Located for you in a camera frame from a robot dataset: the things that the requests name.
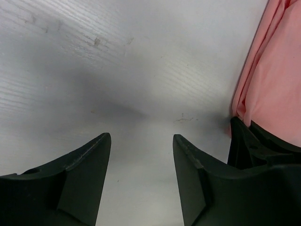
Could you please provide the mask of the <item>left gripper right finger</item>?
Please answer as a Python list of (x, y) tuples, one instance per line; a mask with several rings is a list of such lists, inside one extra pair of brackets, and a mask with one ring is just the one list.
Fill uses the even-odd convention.
[(300, 225), (300, 165), (236, 169), (179, 134), (173, 155), (186, 226)]

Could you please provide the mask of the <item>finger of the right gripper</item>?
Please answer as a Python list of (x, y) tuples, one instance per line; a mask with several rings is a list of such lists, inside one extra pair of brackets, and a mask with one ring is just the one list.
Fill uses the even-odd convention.
[(280, 164), (300, 164), (301, 148), (292, 145), (255, 122), (246, 126), (238, 117), (230, 120), (231, 144), (227, 164), (237, 169)]

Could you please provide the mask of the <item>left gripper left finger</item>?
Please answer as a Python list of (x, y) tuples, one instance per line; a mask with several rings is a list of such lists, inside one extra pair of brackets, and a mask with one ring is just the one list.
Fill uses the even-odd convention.
[(3, 226), (94, 226), (111, 150), (103, 133), (46, 164), (0, 178)]

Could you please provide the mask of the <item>pink t shirt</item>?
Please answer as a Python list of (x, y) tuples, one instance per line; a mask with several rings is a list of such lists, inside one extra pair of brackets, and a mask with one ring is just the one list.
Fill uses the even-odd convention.
[(301, 3), (270, 0), (254, 37), (236, 92), (232, 115), (301, 144)]

